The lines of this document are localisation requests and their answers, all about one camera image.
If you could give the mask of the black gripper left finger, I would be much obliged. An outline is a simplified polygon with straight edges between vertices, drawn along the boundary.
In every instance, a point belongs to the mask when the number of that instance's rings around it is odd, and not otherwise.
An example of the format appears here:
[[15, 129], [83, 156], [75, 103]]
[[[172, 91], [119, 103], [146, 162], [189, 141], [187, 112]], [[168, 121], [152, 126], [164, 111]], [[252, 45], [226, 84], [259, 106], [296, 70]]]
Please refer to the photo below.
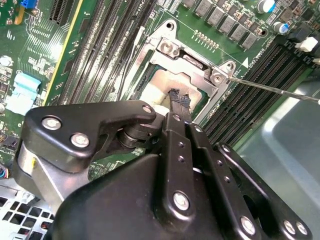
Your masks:
[[18, 183], [42, 197], [54, 220], [73, 192], [138, 157], [161, 156], [153, 210], [164, 226], [194, 221], [191, 141], [186, 137], [188, 95], [169, 92], [169, 112], [141, 100], [58, 105], [25, 116], [15, 157]]

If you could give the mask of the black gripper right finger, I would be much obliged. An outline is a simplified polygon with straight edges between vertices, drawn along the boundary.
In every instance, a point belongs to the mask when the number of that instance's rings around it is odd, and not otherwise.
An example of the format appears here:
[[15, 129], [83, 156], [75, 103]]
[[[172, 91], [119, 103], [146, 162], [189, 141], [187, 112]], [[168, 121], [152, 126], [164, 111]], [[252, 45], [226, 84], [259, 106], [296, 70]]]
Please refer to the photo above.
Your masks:
[[211, 145], [182, 107], [192, 158], [203, 172], [214, 215], [226, 240], [311, 240], [304, 221], [228, 145]]

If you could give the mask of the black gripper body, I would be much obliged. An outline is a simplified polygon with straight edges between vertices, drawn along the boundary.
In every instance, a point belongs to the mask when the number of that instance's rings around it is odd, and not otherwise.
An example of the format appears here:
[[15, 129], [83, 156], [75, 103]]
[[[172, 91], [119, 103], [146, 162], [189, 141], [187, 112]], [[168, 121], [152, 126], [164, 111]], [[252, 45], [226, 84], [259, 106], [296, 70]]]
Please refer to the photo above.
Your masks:
[[182, 232], [154, 213], [161, 156], [138, 157], [69, 195], [47, 232], [49, 240], [221, 240], [209, 185], [193, 173], [196, 215]]

